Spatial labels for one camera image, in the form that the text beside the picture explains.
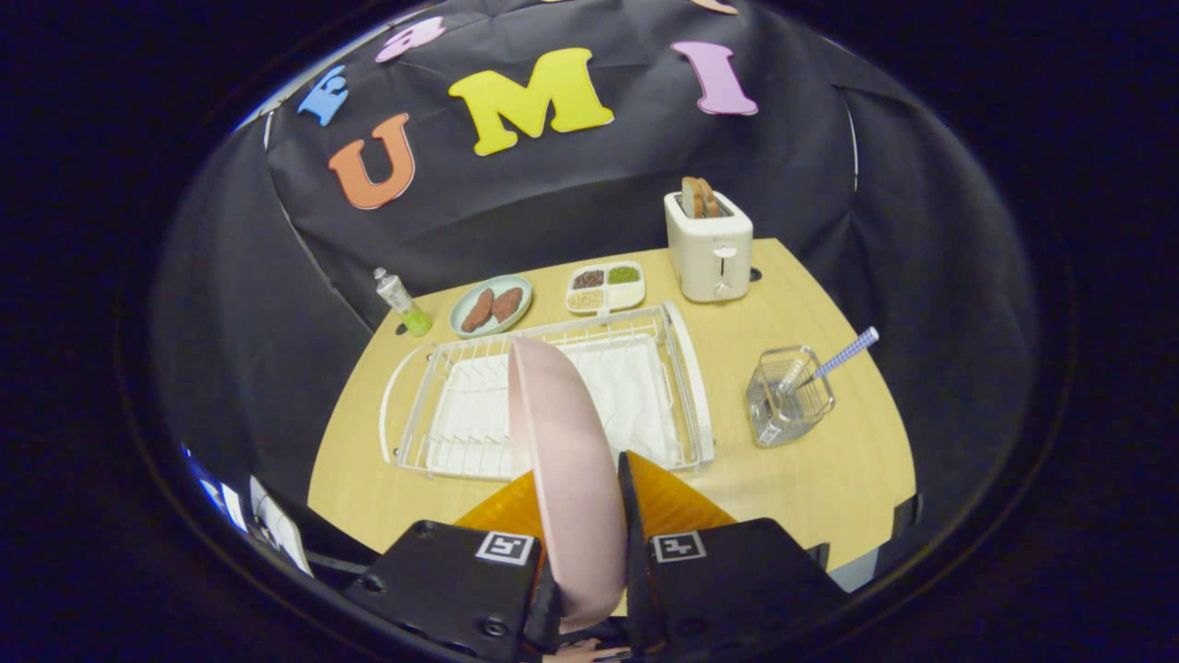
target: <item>pink plate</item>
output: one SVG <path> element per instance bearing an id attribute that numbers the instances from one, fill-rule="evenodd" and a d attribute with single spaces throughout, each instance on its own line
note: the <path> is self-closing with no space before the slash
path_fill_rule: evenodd
<path id="1" fill-rule="evenodd" d="M 618 472 L 590 390 L 565 353 L 516 337 L 508 363 L 512 470 L 533 471 L 561 632 L 575 631 L 610 617 L 623 598 Z"/>

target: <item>blue plate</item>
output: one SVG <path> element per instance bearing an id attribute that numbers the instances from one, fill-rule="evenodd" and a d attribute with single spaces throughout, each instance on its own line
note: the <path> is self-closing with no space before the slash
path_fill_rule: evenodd
<path id="1" fill-rule="evenodd" d="M 470 309 L 475 308 L 475 302 L 479 301 L 479 295 L 488 288 L 492 289 L 492 295 L 496 297 L 512 288 L 521 288 L 523 290 L 523 295 L 520 297 L 520 306 L 516 307 L 512 317 L 508 317 L 503 322 L 495 320 L 495 316 L 493 315 L 490 320 L 485 322 L 482 327 L 475 329 L 474 332 L 463 332 L 462 321 L 467 320 L 467 316 L 470 315 Z M 454 308 L 450 309 L 450 329 L 454 329 L 454 333 L 463 339 L 474 339 L 475 336 L 486 336 L 488 334 L 507 332 L 520 320 L 525 311 L 528 310 L 528 306 L 531 303 L 532 283 L 528 283 L 527 278 L 515 274 L 496 276 L 495 278 L 483 281 L 479 285 L 475 285 L 466 295 L 463 295 L 457 303 L 454 304 Z"/>

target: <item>seeds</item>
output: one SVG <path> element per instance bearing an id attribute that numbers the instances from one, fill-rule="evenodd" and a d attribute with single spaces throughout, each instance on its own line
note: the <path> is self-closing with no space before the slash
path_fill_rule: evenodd
<path id="1" fill-rule="evenodd" d="M 601 306 L 601 290 L 573 293 L 569 295 L 569 308 L 578 310 L 595 309 Z"/>
<path id="2" fill-rule="evenodd" d="M 593 271 L 586 271 L 585 274 L 579 274 L 577 278 L 573 280 L 573 288 L 580 290 L 581 288 L 595 288 L 601 285 L 601 270 L 594 269 Z"/>
<path id="3" fill-rule="evenodd" d="M 639 270 L 633 267 L 615 267 L 610 270 L 611 283 L 633 283 L 639 280 Z"/>

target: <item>foam letter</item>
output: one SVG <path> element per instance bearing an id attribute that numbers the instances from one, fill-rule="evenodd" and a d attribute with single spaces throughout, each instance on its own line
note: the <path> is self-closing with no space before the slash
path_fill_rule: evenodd
<path id="1" fill-rule="evenodd" d="M 592 129 L 614 122 L 614 113 L 598 101 L 586 63 L 587 48 L 561 48 L 536 59 L 528 87 L 493 71 L 482 71 L 450 86 L 450 96 L 467 101 L 479 132 L 475 153 L 492 155 L 516 144 L 515 132 L 503 129 L 503 119 L 533 138 L 545 130 L 552 101 L 556 112 L 553 129 L 560 132 Z"/>
<path id="2" fill-rule="evenodd" d="M 705 9 L 712 9 L 713 12 L 720 12 L 722 14 L 737 14 L 736 7 L 722 5 L 720 2 L 717 2 L 717 0 L 692 0 L 692 2 L 696 2 Z"/>
<path id="3" fill-rule="evenodd" d="M 733 67 L 729 64 L 732 51 L 718 44 L 706 41 L 677 41 L 672 50 L 687 55 L 700 79 L 700 110 L 706 113 L 726 116 L 751 116 L 757 112 L 757 104 L 745 96 Z"/>
<path id="4" fill-rule="evenodd" d="M 389 40 L 384 42 L 384 48 L 376 54 L 376 61 L 384 63 L 396 58 L 410 48 L 429 44 L 430 41 L 437 39 L 437 37 L 443 32 L 446 32 L 446 28 L 442 27 L 442 17 L 416 22 L 390 37 Z"/>
<path id="5" fill-rule="evenodd" d="M 320 118 L 320 126 L 328 126 L 328 123 L 336 116 L 336 111 L 340 110 L 344 99 L 348 98 L 348 91 L 344 90 L 344 84 L 348 81 L 343 77 L 337 76 L 342 71 L 344 71 L 344 65 L 334 67 L 325 73 L 320 79 L 320 83 L 315 84 L 315 87 L 311 88 L 311 92 L 308 93 L 295 112 L 310 111 Z"/>
<path id="6" fill-rule="evenodd" d="M 393 175 L 381 184 L 374 184 L 364 170 L 364 162 L 361 160 L 363 140 L 344 145 L 328 160 L 328 168 L 336 171 L 344 197 L 353 206 L 375 210 L 404 193 L 409 188 L 409 183 L 414 179 L 414 153 L 409 150 L 409 139 L 406 138 L 407 122 L 409 116 L 400 113 L 373 130 L 373 138 L 384 143 L 389 162 L 393 163 Z"/>

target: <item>sausage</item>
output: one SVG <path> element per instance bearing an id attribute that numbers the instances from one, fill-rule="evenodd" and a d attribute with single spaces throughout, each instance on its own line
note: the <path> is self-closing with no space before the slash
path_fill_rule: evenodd
<path id="1" fill-rule="evenodd" d="M 492 314 L 495 315 L 496 322 L 503 322 L 512 317 L 515 309 L 520 308 L 520 300 L 522 298 L 523 288 L 512 288 L 511 290 L 505 290 L 499 297 L 495 297 L 495 301 L 492 302 Z"/>
<path id="2" fill-rule="evenodd" d="M 492 319 L 492 300 L 494 294 L 490 288 L 487 288 L 479 294 L 479 300 L 475 302 L 475 308 L 470 309 L 467 314 L 467 320 L 462 321 L 462 330 L 470 334 L 475 329 L 482 327 L 488 320 Z"/>

